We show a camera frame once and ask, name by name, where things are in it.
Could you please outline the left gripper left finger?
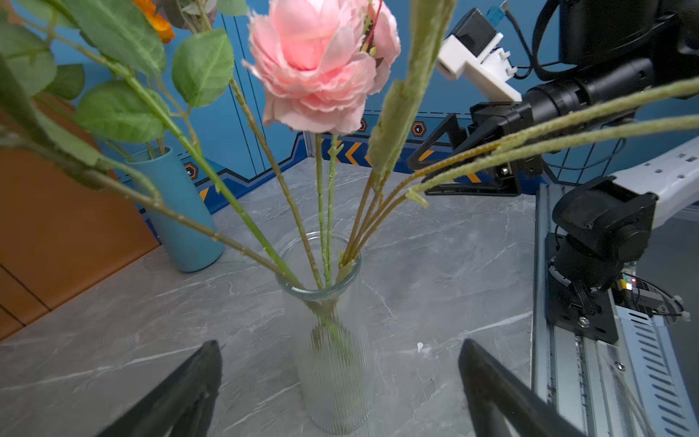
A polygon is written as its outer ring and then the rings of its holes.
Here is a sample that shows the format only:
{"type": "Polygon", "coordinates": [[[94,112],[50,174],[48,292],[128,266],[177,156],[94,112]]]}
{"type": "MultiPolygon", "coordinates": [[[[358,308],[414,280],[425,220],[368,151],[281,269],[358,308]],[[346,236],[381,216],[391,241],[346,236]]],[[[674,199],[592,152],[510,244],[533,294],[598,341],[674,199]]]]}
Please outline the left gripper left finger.
{"type": "Polygon", "coordinates": [[[221,379],[220,345],[210,340],[99,434],[205,436],[212,421],[221,379]]]}

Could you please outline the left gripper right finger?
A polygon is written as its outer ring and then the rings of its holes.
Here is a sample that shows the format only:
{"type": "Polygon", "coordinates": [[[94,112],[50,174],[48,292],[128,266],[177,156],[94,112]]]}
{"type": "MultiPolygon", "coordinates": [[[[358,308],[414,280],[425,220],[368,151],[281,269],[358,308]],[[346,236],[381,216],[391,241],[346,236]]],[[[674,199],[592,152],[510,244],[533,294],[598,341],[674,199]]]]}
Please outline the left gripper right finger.
{"type": "Polygon", "coordinates": [[[478,436],[581,436],[475,340],[462,344],[458,360],[473,429],[478,436]]]}

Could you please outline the yellow poppy flower stem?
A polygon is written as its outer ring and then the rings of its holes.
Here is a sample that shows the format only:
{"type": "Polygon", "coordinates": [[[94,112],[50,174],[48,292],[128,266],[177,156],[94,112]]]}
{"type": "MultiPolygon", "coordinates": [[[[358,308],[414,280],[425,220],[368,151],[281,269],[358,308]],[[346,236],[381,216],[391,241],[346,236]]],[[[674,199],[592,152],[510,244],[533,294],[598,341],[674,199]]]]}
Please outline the yellow poppy flower stem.
{"type": "Polygon", "coordinates": [[[340,266],[351,264],[398,205],[427,202],[423,194],[462,176],[615,138],[697,129],[695,115],[659,118],[595,130],[639,107],[698,92],[698,4],[695,1],[549,1],[526,47],[546,87],[575,83],[584,96],[568,106],[546,98],[555,116],[508,135],[471,135],[453,155],[417,170],[389,196],[360,208],[368,214],[353,231],[340,266]]]}

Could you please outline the clear glass vase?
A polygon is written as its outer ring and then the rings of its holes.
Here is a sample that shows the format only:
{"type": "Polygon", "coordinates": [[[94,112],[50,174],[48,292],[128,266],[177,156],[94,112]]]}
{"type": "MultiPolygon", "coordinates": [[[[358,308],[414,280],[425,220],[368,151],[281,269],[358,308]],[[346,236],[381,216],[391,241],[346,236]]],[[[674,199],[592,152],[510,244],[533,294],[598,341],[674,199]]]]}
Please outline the clear glass vase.
{"type": "Polygon", "coordinates": [[[278,278],[291,335],[291,352],[311,420],[332,434],[352,433],[371,414],[374,363],[362,302],[362,259],[338,269],[348,240],[331,240],[332,284],[319,290],[301,239],[281,256],[301,289],[278,278]]]}

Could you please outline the cream rose flower stem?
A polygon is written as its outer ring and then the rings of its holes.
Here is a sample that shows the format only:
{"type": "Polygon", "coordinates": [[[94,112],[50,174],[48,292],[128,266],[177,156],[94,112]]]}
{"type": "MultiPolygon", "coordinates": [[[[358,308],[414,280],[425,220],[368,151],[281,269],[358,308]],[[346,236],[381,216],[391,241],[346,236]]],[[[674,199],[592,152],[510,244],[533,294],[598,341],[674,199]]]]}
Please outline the cream rose flower stem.
{"type": "Polygon", "coordinates": [[[138,73],[159,78],[167,66],[163,44],[145,13],[131,1],[49,1],[47,9],[53,16],[45,27],[28,20],[20,25],[1,22],[1,113],[10,121],[1,127],[2,149],[30,150],[87,187],[110,189],[142,205],[152,221],[176,222],[299,285],[289,266],[203,157],[200,147],[176,124],[160,94],[138,79],[138,73]],[[146,175],[102,155],[36,108],[34,95],[45,91],[58,76],[50,43],[58,38],[55,25],[63,23],[79,29],[87,41],[85,46],[77,45],[77,51],[117,76],[81,99],[76,122],[92,134],[134,144],[149,143],[170,131],[237,211],[266,251],[265,256],[167,207],[146,175]]]}

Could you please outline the orange gerbera flower stem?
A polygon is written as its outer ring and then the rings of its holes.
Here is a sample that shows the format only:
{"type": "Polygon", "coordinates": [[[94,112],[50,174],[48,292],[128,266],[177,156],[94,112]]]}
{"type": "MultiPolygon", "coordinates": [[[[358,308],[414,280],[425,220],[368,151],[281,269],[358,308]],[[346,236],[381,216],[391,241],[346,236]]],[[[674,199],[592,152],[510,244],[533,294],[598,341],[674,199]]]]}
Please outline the orange gerbera flower stem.
{"type": "Polygon", "coordinates": [[[12,121],[11,127],[1,131],[2,148],[30,150],[87,187],[116,191],[294,280],[289,266],[203,156],[193,128],[178,125],[191,109],[213,103],[226,88],[236,86],[234,52],[227,33],[205,23],[201,32],[183,41],[169,58],[154,24],[158,11],[141,1],[30,1],[27,7],[31,19],[1,25],[1,110],[12,121]],[[144,185],[143,192],[111,180],[107,171],[118,166],[116,160],[89,147],[36,108],[34,96],[58,76],[51,52],[58,27],[78,30],[83,38],[78,51],[114,76],[81,99],[76,122],[103,138],[134,144],[172,134],[240,213],[262,253],[169,208],[156,185],[137,170],[131,171],[131,177],[144,185]]]}

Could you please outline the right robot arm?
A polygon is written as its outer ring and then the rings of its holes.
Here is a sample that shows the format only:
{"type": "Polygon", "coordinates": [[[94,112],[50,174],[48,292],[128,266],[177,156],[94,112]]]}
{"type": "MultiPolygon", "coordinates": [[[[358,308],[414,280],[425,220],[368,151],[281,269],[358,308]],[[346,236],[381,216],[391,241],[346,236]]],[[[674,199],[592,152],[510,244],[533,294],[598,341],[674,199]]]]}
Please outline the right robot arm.
{"type": "Polygon", "coordinates": [[[695,1],[549,1],[525,47],[529,69],[542,81],[518,102],[489,101],[471,108],[469,129],[447,118],[459,160],[438,165],[406,198],[471,194],[445,174],[491,152],[510,154],[554,138],[577,135],[633,116],[667,98],[677,81],[698,76],[695,1]]]}

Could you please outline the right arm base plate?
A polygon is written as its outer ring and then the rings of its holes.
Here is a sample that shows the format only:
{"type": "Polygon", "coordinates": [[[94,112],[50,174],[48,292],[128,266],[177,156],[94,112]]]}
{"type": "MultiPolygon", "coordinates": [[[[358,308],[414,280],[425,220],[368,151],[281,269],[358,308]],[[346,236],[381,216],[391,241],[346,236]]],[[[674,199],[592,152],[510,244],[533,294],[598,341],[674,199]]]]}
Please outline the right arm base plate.
{"type": "Polygon", "coordinates": [[[609,292],[593,296],[582,282],[573,283],[564,278],[554,266],[558,244],[562,245],[562,238],[548,233],[544,271],[548,324],[590,340],[616,344],[619,334],[609,292]]]}

